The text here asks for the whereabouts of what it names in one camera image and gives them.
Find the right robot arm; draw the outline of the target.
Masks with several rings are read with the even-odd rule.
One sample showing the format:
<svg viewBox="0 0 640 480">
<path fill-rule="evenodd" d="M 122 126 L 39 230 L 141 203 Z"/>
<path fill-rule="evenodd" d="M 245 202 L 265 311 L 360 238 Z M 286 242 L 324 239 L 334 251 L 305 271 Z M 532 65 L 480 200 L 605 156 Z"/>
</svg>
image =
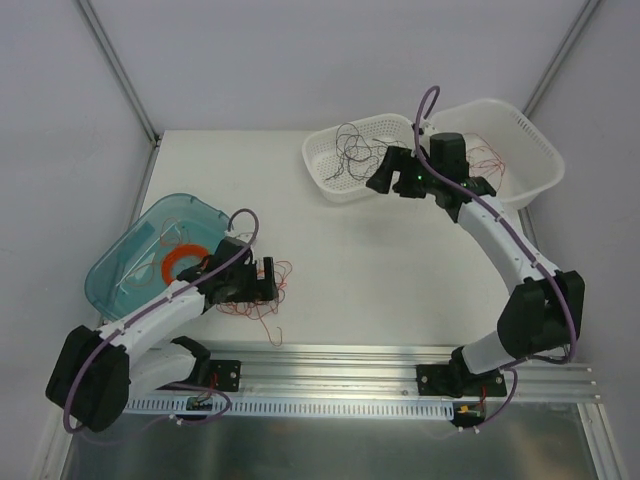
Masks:
<svg viewBox="0 0 640 480">
<path fill-rule="evenodd" d="M 388 147 L 367 188 L 402 198 L 434 197 L 436 204 L 481 247 L 500 274 L 509 299 L 496 328 L 456 348 L 445 364 L 419 365 L 422 396 L 503 397 L 503 372 L 527 360 L 563 365 L 580 335 L 585 282 L 562 271 L 518 233 L 495 189 L 474 177 L 459 133 L 438 133 L 427 147 Z"/>
</svg>

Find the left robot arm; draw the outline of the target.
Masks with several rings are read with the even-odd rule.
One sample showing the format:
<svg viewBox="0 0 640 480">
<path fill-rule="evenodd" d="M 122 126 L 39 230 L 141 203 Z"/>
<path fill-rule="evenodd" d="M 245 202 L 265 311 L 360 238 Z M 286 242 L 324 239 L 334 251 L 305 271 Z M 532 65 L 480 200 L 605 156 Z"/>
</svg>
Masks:
<svg viewBox="0 0 640 480">
<path fill-rule="evenodd" d="M 178 273 L 152 300 L 99 329 L 78 326 L 66 337 L 45 388 L 72 420 L 94 433 L 106 430 L 127 402 L 174 383 L 212 387 L 211 355 L 196 340 L 177 335 L 186 323 L 218 305 L 278 298 L 275 261 L 254 258 L 251 247 L 223 239 L 215 252 Z"/>
</svg>

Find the red orange cable ball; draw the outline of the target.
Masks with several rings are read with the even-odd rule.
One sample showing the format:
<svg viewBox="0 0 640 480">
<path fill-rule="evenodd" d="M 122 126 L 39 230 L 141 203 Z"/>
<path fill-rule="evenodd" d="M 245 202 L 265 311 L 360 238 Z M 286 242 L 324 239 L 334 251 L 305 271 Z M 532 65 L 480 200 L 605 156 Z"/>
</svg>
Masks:
<svg viewBox="0 0 640 480">
<path fill-rule="evenodd" d="M 273 332 L 265 322 L 265 318 L 269 315 L 276 315 L 279 313 L 280 306 L 286 298 L 288 277 L 292 272 L 293 265 L 288 260 L 279 260 L 274 262 L 274 275 L 277 290 L 277 295 L 274 300 L 261 301 L 257 303 L 227 303 L 217 305 L 215 309 L 225 315 L 244 317 L 253 322 L 258 322 L 264 329 L 268 342 L 274 348 L 279 348 L 283 345 L 282 328 L 280 326 L 276 326 L 276 335 L 273 335 Z"/>
</svg>

